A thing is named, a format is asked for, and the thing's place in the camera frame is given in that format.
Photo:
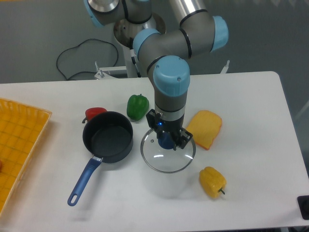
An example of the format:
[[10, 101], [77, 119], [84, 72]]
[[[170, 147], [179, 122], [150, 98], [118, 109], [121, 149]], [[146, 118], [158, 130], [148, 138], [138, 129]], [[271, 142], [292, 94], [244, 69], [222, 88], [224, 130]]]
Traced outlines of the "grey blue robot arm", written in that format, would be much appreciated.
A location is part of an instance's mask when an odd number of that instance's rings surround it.
[[154, 88], [155, 107], [146, 116], [158, 140], [169, 135], [173, 148], [185, 148], [192, 134], [183, 128], [190, 69], [187, 60], [225, 46], [229, 31], [225, 20], [209, 14], [200, 0], [172, 0], [179, 28], [170, 33], [156, 29], [149, 0], [86, 0], [95, 26], [125, 21], [138, 26], [130, 44]]

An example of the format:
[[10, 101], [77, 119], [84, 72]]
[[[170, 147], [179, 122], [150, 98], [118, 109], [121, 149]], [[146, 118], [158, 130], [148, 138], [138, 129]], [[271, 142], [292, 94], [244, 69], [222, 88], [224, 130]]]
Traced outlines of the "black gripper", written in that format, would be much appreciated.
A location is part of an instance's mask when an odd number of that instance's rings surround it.
[[192, 133], [186, 129], [182, 129], [184, 115], [172, 121], [164, 120], [163, 116], [156, 113], [154, 109], [151, 109], [146, 114], [149, 127], [155, 131], [157, 139], [163, 137], [163, 132], [167, 132], [174, 142], [173, 150], [177, 150], [178, 147], [184, 149], [187, 143], [193, 138]]

